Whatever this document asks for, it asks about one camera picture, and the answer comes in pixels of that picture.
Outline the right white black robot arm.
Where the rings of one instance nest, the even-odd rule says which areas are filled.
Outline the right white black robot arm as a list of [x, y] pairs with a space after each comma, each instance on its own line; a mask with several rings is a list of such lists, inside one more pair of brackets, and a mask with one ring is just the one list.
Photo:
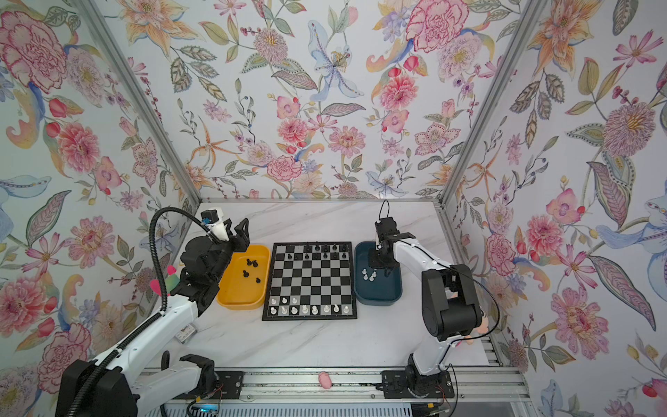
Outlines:
[[417, 396], [441, 385], [445, 364], [456, 346], [482, 325], [483, 313], [469, 267], [432, 254], [410, 233], [399, 232], [388, 216], [375, 223], [377, 239], [369, 250], [375, 269], [407, 269], [420, 279], [422, 321], [428, 336], [410, 354], [406, 388]]

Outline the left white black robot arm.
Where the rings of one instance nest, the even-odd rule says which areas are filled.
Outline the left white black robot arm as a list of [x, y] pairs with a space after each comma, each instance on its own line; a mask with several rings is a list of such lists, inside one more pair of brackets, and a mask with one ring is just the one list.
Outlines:
[[[175, 288], [168, 288], [156, 244], [162, 215], [177, 213], [203, 230], [187, 243], [184, 267]], [[195, 216], [181, 208], [161, 208], [149, 224], [149, 252], [156, 268], [161, 306], [120, 342], [95, 359], [76, 360], [66, 368], [57, 400], [58, 416], [144, 416], [183, 394], [210, 398], [222, 382], [215, 363], [198, 354], [186, 354], [174, 365], [142, 376], [150, 360], [212, 304], [219, 283], [235, 253], [250, 245], [249, 221], [234, 226], [221, 210]]]

